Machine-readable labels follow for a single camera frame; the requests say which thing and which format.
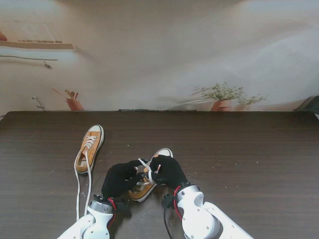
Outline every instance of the wall mural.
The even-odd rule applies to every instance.
[[[0,1],[3,43],[22,35],[76,46],[0,47],[0,115],[317,111],[319,2],[279,2]]]

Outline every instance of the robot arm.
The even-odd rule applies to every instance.
[[[112,206],[93,199],[88,211],[90,214],[81,217],[58,239],[109,239],[107,224],[113,217]]]
[[[186,239],[253,239],[214,204],[203,203],[203,198],[195,185],[177,194],[177,206],[184,211],[182,227]]]

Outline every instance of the beige wall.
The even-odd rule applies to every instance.
[[[0,57],[0,114],[36,110],[32,96],[48,110],[69,109],[51,88],[79,92],[86,110],[210,110],[214,100],[198,100],[196,91],[223,82],[268,96],[251,110],[293,110],[291,102],[319,92],[313,0],[2,0],[0,13],[0,20],[53,22],[78,48],[0,48],[0,55],[58,59],[47,69]]]

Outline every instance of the white shoelace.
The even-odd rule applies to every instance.
[[[95,138],[97,138],[97,136],[87,136],[87,139],[86,139],[86,142],[85,142],[84,146],[87,147],[87,149],[90,149],[92,147],[92,145],[94,144],[94,142],[95,142]],[[87,166],[88,174],[89,174],[89,190],[88,190],[88,195],[87,195],[87,198],[86,198],[85,210],[84,210],[84,215],[86,215],[87,214],[88,205],[89,205],[90,195],[91,195],[92,175],[91,175],[91,169],[90,169],[88,151],[87,150],[84,151],[84,155],[85,155],[86,166]],[[78,221],[80,219],[80,216],[79,216],[80,180],[79,180],[78,172],[76,171],[76,159],[74,161],[74,171],[75,171],[76,179],[78,180],[78,194],[76,196],[76,221]]]
[[[143,162],[143,160],[141,160],[140,158],[139,158],[139,161],[141,162],[141,164],[145,167],[145,168],[147,168],[148,169],[148,174],[149,174],[149,178],[148,178],[148,180],[149,180],[149,182],[138,182],[137,183],[137,185],[146,185],[146,184],[149,184],[149,183],[154,183],[153,182],[153,180],[152,180],[152,170],[151,170],[151,167],[149,166],[149,163],[151,163],[151,162],[149,162],[149,163],[144,163]]]

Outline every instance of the canvas shoe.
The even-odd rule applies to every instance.
[[[92,126],[85,134],[81,149],[75,159],[76,171],[80,174],[88,172],[85,154],[87,154],[90,171],[92,171],[94,159],[97,151],[101,147],[104,140],[104,131],[102,126]]]
[[[94,165],[94,159],[97,151],[102,146],[104,140],[104,131],[102,126],[94,125],[86,132],[81,149],[78,152],[75,161],[74,161],[74,172],[76,179],[78,181],[78,193],[76,196],[76,221],[79,220],[79,198],[80,198],[80,180],[78,174],[88,173],[89,175],[89,189],[88,195],[85,203],[84,215],[87,214],[87,208],[89,204],[89,199],[91,195],[91,187],[92,187],[92,175],[91,171]]]
[[[150,161],[144,165],[144,172],[148,174],[149,171],[149,165],[154,157],[157,157],[159,155],[165,155],[173,157],[173,153],[168,148],[162,148],[159,150],[154,156],[150,159]],[[151,191],[156,187],[155,182],[150,182],[147,177],[143,178],[141,182],[137,183],[137,185],[132,189],[129,190],[129,196],[132,200],[138,201],[139,203],[144,201],[148,195],[151,193]]]

